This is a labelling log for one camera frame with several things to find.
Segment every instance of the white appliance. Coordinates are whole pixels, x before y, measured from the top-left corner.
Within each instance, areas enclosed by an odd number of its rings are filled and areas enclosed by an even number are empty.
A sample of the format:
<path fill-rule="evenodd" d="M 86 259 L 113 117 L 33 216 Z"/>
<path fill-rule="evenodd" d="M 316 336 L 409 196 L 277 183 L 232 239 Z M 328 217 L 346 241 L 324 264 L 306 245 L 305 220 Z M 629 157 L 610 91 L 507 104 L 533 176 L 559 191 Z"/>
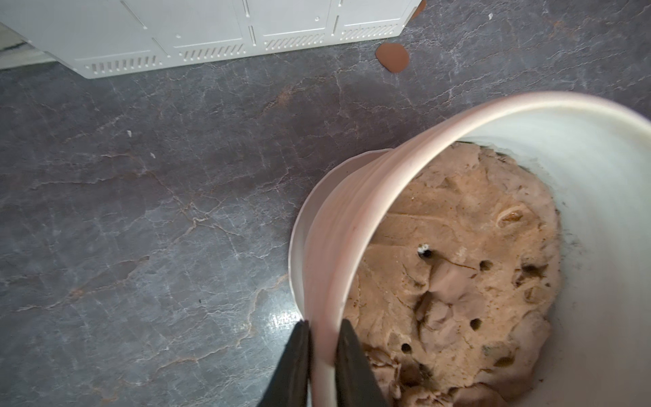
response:
<path fill-rule="evenodd" d="M 421 0 L 0 0 L 0 22 L 86 78 L 397 36 Z"/>

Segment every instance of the brown dough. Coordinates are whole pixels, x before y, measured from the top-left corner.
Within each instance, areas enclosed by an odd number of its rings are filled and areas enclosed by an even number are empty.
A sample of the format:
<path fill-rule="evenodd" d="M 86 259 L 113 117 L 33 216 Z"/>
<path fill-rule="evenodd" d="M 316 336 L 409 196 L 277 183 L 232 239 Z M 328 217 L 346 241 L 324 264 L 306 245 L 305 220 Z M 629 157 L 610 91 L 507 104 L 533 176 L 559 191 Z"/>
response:
<path fill-rule="evenodd" d="M 559 228 L 539 179 L 474 144 L 407 185 L 344 310 L 393 405 L 503 406 L 531 388 L 561 287 Z"/>
<path fill-rule="evenodd" d="M 413 14 L 411 15 L 411 18 L 409 20 L 411 21 L 414 18 L 416 18 L 416 16 L 418 16 L 425 9 L 426 5 L 427 5 L 427 2 L 425 0 L 422 0 L 421 3 L 418 5 L 418 7 L 416 7 L 416 11 L 413 12 Z"/>
<path fill-rule="evenodd" d="M 409 54 L 405 47 L 392 42 L 385 42 L 375 50 L 378 61 L 390 72 L 397 74 L 407 68 Z"/>

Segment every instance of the dough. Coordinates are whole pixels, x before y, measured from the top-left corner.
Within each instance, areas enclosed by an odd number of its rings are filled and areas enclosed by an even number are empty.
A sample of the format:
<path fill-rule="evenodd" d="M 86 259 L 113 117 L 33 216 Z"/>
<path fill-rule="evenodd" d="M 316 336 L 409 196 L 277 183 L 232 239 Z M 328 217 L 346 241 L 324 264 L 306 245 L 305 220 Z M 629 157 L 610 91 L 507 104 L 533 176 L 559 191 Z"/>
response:
<path fill-rule="evenodd" d="M 344 317 L 395 406 L 504 406 L 531 388 L 561 287 L 559 216 L 510 157 L 455 143 L 372 237 Z"/>

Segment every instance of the countertop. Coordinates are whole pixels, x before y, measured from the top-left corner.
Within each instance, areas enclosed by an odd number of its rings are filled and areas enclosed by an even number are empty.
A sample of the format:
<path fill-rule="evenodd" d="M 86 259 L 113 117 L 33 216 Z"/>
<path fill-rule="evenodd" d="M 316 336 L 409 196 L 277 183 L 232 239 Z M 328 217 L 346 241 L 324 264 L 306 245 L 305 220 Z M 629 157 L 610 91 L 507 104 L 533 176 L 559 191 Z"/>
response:
<path fill-rule="evenodd" d="M 346 158 L 535 90 L 651 116 L 647 0 L 431 1 L 398 38 L 87 80 L 0 72 L 0 404 L 252 406 L 294 219 Z"/>

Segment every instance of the bread dough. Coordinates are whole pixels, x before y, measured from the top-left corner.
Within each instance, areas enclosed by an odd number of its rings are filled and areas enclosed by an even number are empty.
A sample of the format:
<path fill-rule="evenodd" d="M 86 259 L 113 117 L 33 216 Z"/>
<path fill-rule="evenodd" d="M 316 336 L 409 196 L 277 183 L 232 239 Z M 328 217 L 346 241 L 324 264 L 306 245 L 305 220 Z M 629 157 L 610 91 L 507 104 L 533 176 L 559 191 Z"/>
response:
<path fill-rule="evenodd" d="M 344 311 L 393 405 L 504 406 L 531 388 L 561 287 L 559 228 L 539 179 L 474 144 L 407 185 Z"/>

